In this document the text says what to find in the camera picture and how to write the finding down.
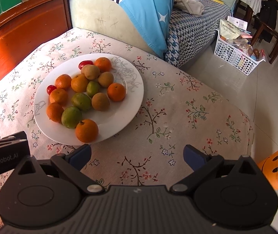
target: white plate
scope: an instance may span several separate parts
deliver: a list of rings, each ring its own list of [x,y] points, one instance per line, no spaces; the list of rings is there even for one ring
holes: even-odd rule
[[[98,112],[93,109],[83,112],[83,119],[95,121],[99,127],[99,135],[96,141],[101,142],[126,127],[137,114],[143,101],[143,81],[138,70],[131,62],[113,54],[85,54],[70,59],[52,70],[37,89],[34,99],[34,118],[39,129],[44,135],[55,142],[65,145],[82,145],[75,136],[74,129],[68,129],[62,124],[51,121],[46,115],[46,108],[49,104],[49,95],[46,89],[49,85],[54,85],[55,80],[62,74],[74,77],[80,74],[78,65],[81,61],[107,57],[111,60],[114,81],[124,84],[126,97],[121,102],[110,101],[110,108],[106,112]],[[68,91],[69,101],[66,107],[72,106],[71,98],[75,94],[72,89]]]

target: gray cloth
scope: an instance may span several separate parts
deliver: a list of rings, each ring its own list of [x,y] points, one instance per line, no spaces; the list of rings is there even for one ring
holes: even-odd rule
[[[174,0],[174,6],[195,17],[200,17],[204,12],[204,5],[194,0]]]

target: floral tablecloth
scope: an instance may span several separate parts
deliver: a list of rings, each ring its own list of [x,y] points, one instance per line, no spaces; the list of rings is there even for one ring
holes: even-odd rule
[[[183,161],[186,144],[227,159],[249,153],[252,124],[220,94],[151,54],[79,28],[41,45],[0,81],[0,138],[24,130],[37,159],[75,149],[41,133],[34,120],[34,96],[56,66],[99,52],[131,61],[142,75],[145,93],[132,122],[92,146],[92,159],[82,169],[90,178],[105,188],[113,184],[170,187],[192,172]],[[0,188],[9,175],[0,175]]]

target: snack bag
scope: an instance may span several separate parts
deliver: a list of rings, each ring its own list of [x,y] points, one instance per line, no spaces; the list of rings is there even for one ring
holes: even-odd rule
[[[225,19],[220,19],[220,35],[226,40],[236,39],[241,35],[241,30]]]

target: chair leg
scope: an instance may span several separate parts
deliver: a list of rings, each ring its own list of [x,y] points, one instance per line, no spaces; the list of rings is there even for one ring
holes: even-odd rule
[[[259,29],[256,31],[255,35],[253,36],[252,40],[251,40],[251,46],[253,46],[256,41],[258,40],[260,34],[262,33],[262,31],[264,30],[265,25],[261,24],[261,26],[259,27]]]
[[[278,49],[277,46],[278,46],[278,39],[276,40],[276,43],[275,43],[275,45],[274,45],[274,47],[273,47],[271,53],[269,54],[269,58],[272,58],[272,57],[274,56],[276,50]]]
[[[253,10],[252,10],[252,8],[248,5],[248,6],[247,6],[247,9],[246,9],[246,14],[245,14],[245,17],[244,17],[244,21],[247,22],[247,28],[248,28],[249,25],[251,24],[252,17],[253,17]]]
[[[269,63],[272,64],[274,62],[274,60],[276,59],[276,57],[278,56],[278,43],[276,43],[276,45],[273,48],[274,54],[272,55]]]
[[[241,1],[240,1],[240,0],[235,4],[235,9],[234,9],[234,11],[233,11],[233,16],[236,15],[236,13],[237,13],[237,11],[238,11],[238,5],[240,5],[240,4],[241,4]]]

